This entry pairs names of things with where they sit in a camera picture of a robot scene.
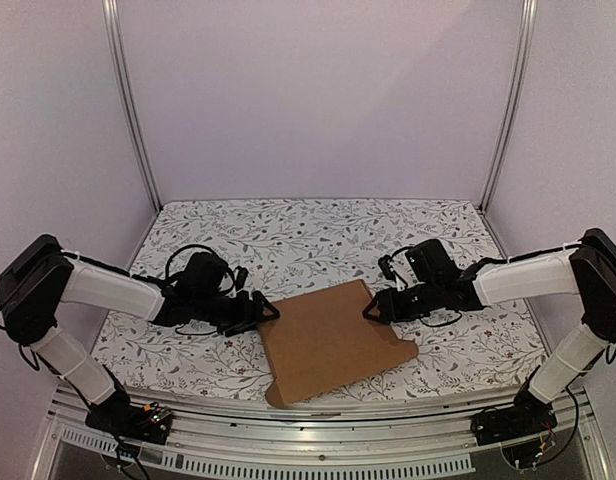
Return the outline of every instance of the floral tablecloth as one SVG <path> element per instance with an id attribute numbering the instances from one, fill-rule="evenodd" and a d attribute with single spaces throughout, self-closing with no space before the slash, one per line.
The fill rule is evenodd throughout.
<path id="1" fill-rule="evenodd" d="M 429 200 L 232 200 L 173 202 L 164 207 L 133 265 L 134 273 L 163 275 L 172 252 L 188 243 L 216 249 L 251 274 L 248 289 L 272 301 L 362 278 L 389 284 L 377 259 L 409 244 L 440 238 L 461 267 L 497 249 L 468 202 Z M 184 266 L 188 252 L 173 264 Z M 408 274 L 404 266 L 402 273 Z M 455 313 L 434 313 L 442 323 Z M 447 395 L 517 385 L 545 351 L 523 302 L 465 313 L 450 327 L 397 324 L 400 337 L 420 346 L 418 358 L 354 385 L 312 399 L 380 401 Z M 184 332 L 212 331 L 201 322 Z M 94 356 L 125 384 L 175 394 L 264 401 L 272 381 L 256 332 L 226 339 L 175 333 L 108 315 Z"/>

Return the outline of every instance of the lavender wall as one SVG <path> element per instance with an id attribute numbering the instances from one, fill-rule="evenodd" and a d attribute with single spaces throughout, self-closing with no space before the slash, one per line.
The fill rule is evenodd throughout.
<path id="1" fill-rule="evenodd" d="M 616 0 L 539 2 L 532 57 L 490 213 L 511 253 L 599 226 L 616 242 Z M 537 301 L 555 345 L 575 326 L 575 297 Z M 616 473 L 616 363 L 586 386 Z"/>
<path id="2" fill-rule="evenodd" d="M 477 200 L 522 3 L 120 2 L 164 200 Z"/>
<path id="3" fill-rule="evenodd" d="M 0 1 L 0 271 L 43 232 L 124 265 L 152 218 L 101 8 Z M 59 317 L 92 344 L 101 312 Z M 25 478 L 54 385 L 0 332 L 0 480 Z"/>

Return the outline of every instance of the cable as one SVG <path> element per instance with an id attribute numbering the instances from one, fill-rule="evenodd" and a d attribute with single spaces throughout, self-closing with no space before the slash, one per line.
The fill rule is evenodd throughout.
<path id="1" fill-rule="evenodd" d="M 30 358 L 28 358 L 26 356 L 26 354 L 24 353 L 24 346 L 20 343 L 17 345 L 19 347 L 19 355 L 21 355 L 21 358 L 24 359 L 24 362 L 26 362 L 28 364 L 28 366 L 30 368 L 32 368 L 35 372 L 38 372 L 40 370 L 39 367 L 39 359 L 37 358 L 37 354 L 31 349 L 30 352 L 32 353 L 32 360 L 30 360 Z"/>
<path id="2" fill-rule="evenodd" d="M 139 455 L 137 455 L 137 453 L 132 448 L 130 448 L 128 446 L 128 444 L 126 442 L 124 442 L 121 439 L 121 437 L 119 437 L 119 435 L 117 433 L 115 433 L 115 429 L 112 428 L 112 426 L 108 422 L 105 422 L 97 414 L 97 412 L 95 412 L 93 410 L 93 408 L 90 406 L 90 403 L 88 403 L 88 400 L 86 399 L 86 397 L 84 397 L 84 394 L 81 393 L 81 391 L 77 387 L 75 387 L 72 383 L 70 383 L 70 382 L 68 382 L 68 383 L 75 390 L 75 392 L 77 393 L 77 395 L 79 396 L 79 398 L 81 399 L 83 404 L 86 406 L 88 411 L 92 414 L 92 416 L 95 417 L 95 419 L 99 422 L 100 425 L 106 427 L 106 429 L 109 430 L 109 433 L 112 435 L 112 438 L 114 438 L 115 441 L 117 442 L 117 469 L 119 470 L 119 472 L 123 473 L 124 476 L 126 476 L 127 478 L 130 478 L 131 480 L 139 480 L 137 477 L 134 477 L 134 476 L 130 475 L 128 472 L 126 472 L 126 470 L 125 470 L 126 467 L 122 467 L 121 466 L 121 464 L 120 464 L 120 462 L 121 462 L 120 448 L 121 448 L 126 453 L 128 453 L 128 455 L 130 455 L 130 457 L 134 460 L 134 462 L 137 465 L 137 467 L 139 468 L 139 470 L 141 470 L 141 473 L 144 476 L 144 480 L 150 480 L 150 474 L 146 471 L 145 467 L 143 466 L 143 464 L 139 460 Z"/>
<path id="3" fill-rule="evenodd" d="M 573 248 L 579 248 L 581 247 L 582 244 L 581 243 L 571 243 L 569 245 L 563 245 L 561 247 L 553 247 L 553 248 L 547 248 L 545 250 L 535 250 L 534 252 L 528 252 L 528 253 L 524 253 L 522 255 L 517 255 L 516 257 L 510 257 L 510 258 L 488 258 L 488 263 L 494 263 L 494 264 L 506 264 L 506 263 L 515 263 L 515 262 L 521 262 L 522 260 L 528 260 L 530 258 L 535 258 L 538 257 L 540 255 L 547 255 L 549 253 L 557 253 L 557 252 L 561 252 L 563 250 L 571 250 Z"/>
<path id="4" fill-rule="evenodd" d="M 119 470 L 119 472 L 121 472 L 126 478 L 130 478 L 130 480 L 140 480 L 139 478 L 131 475 L 130 473 L 128 473 L 126 471 L 126 467 L 122 467 L 121 466 L 121 444 L 119 444 L 119 446 L 116 448 L 116 453 L 117 453 L 117 469 Z M 128 455 L 130 455 L 130 457 L 135 461 L 135 464 L 137 465 L 137 467 L 139 467 L 139 470 L 141 470 L 141 473 L 143 474 L 144 478 L 146 480 L 150 480 L 150 475 L 148 474 L 148 472 L 146 471 L 146 469 L 144 468 L 144 466 L 142 465 L 142 463 L 137 459 L 137 454 L 135 452 L 133 452 L 132 450 L 126 450 L 126 448 L 123 449 L 126 453 L 128 453 Z"/>
<path id="5" fill-rule="evenodd" d="M 392 255 L 390 255 L 390 260 L 394 259 L 397 255 L 399 255 L 401 252 L 405 252 L 406 250 L 410 250 L 411 248 L 415 248 L 414 245 L 408 245 L 406 247 L 401 247 L 398 248 L 397 250 L 395 250 Z"/>
<path id="6" fill-rule="evenodd" d="M 202 245 L 200 243 L 191 243 L 189 245 L 185 245 L 183 247 L 181 247 L 180 249 L 176 250 L 175 253 L 173 253 L 172 255 L 170 255 L 170 257 L 168 258 L 168 261 L 166 262 L 166 268 L 164 269 L 164 272 L 166 274 L 166 278 L 170 277 L 170 267 L 172 265 L 172 262 L 174 261 L 175 258 L 177 258 L 177 256 L 183 252 L 185 252 L 186 250 L 190 250 L 192 248 L 198 248 L 200 250 L 205 250 L 209 253 L 212 253 L 215 257 L 219 257 L 219 255 L 217 255 L 217 252 L 215 252 L 212 248 L 206 246 L 206 245 Z"/>
<path id="7" fill-rule="evenodd" d="M 570 395 L 570 398 L 572 398 L 572 401 L 575 404 L 575 425 L 572 427 L 572 433 L 570 434 L 570 437 L 568 437 L 568 440 L 566 440 L 566 443 L 561 448 L 561 450 L 559 450 L 556 454 L 554 454 L 548 460 L 544 460 L 543 462 L 540 461 L 539 463 L 537 463 L 538 467 L 542 465 L 546 465 L 547 463 L 550 463 L 556 460 L 562 453 L 566 451 L 568 446 L 572 443 L 573 439 L 575 438 L 575 435 L 577 434 L 577 427 L 579 426 L 579 403 L 577 402 L 577 399 L 575 398 L 573 393 L 570 391 L 569 387 L 566 387 L 565 390 L 568 393 L 568 395 Z"/>
<path id="8" fill-rule="evenodd" d="M 615 346 L 615 349 L 613 350 L 612 355 L 610 355 L 610 345 L 608 345 L 608 346 L 606 347 L 606 363 L 607 363 L 608 365 L 612 365 L 612 363 L 613 363 L 613 362 L 615 361 L 615 359 L 616 359 L 616 343 L 611 344 L 611 345 L 614 345 L 614 346 Z"/>
<path id="9" fill-rule="evenodd" d="M 449 322 L 446 322 L 446 323 L 440 323 L 440 324 L 438 324 L 438 325 L 430 325 L 429 323 L 424 322 L 424 321 L 423 321 L 423 319 L 421 319 L 421 318 L 419 319 L 419 321 L 420 321 L 421 323 L 423 323 L 423 324 L 424 324 L 426 327 L 428 327 L 428 328 L 441 328 L 441 327 L 447 327 L 447 326 L 449 326 L 449 325 L 452 325 L 453 323 L 457 323 L 457 322 L 458 322 L 459 320 L 461 320 L 461 319 L 463 318 L 463 316 L 464 316 L 464 314 L 463 314 L 463 313 L 461 313 L 461 312 L 455 312 L 455 313 L 458 313 L 458 314 L 459 314 L 456 318 L 453 318 L 453 319 L 452 319 L 452 320 L 450 320 Z"/>
<path id="10" fill-rule="evenodd" d="M 215 335 L 217 333 L 217 330 L 215 330 L 214 332 L 208 332 L 208 333 L 187 333 L 187 332 L 182 332 L 180 330 L 181 330 L 181 327 L 175 328 L 175 333 L 178 335 L 187 335 L 189 337 L 208 337 L 210 335 Z"/>

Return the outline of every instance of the cardboard sheet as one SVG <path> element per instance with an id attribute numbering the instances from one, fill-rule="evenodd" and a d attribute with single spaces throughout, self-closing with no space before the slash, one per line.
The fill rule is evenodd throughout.
<path id="1" fill-rule="evenodd" d="M 268 403 L 284 407 L 417 356 L 414 342 L 362 317 L 371 298 L 355 280 L 274 303 L 281 318 L 259 326 L 275 378 Z"/>

